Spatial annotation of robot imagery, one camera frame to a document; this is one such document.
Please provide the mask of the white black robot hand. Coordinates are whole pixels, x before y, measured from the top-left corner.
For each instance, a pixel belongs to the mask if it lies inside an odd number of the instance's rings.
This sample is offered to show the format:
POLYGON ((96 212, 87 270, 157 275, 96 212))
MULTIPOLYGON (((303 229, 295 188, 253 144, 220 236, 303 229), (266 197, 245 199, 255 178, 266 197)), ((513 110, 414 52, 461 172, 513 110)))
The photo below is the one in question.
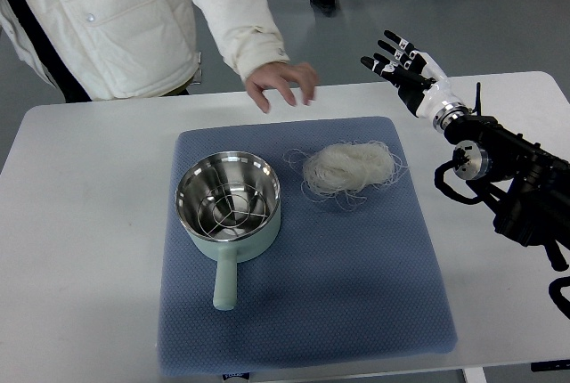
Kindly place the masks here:
POLYGON ((378 41, 384 53, 363 56, 361 64, 394 86, 413 116, 438 125, 451 112, 466 109, 452 91, 447 75, 428 53, 390 30, 384 36, 378 41))

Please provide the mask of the person's bare hand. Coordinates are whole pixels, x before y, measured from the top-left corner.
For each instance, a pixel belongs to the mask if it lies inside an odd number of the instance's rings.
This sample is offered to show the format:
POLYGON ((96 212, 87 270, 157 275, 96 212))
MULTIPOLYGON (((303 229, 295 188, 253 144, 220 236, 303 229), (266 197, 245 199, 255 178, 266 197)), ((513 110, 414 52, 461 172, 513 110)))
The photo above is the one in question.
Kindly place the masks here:
POLYGON ((248 96, 263 113, 269 113, 271 109, 271 104, 265 97, 265 90, 268 89, 278 91, 288 105, 297 106, 297 98, 290 84, 299 87, 302 103, 309 105, 314 100, 319 78, 309 63, 290 65, 275 61, 255 69, 244 82, 248 96))

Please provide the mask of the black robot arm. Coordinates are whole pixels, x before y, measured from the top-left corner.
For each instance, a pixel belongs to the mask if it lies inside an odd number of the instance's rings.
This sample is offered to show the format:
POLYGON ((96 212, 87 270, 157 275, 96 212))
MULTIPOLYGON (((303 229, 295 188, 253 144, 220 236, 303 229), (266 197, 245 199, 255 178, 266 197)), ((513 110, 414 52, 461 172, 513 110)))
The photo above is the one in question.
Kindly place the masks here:
POLYGON ((567 270, 560 248, 569 247, 569 163, 458 103, 436 113, 434 126, 455 146, 435 171, 435 187, 462 204, 484 203, 498 234, 542 245, 553 269, 567 270))

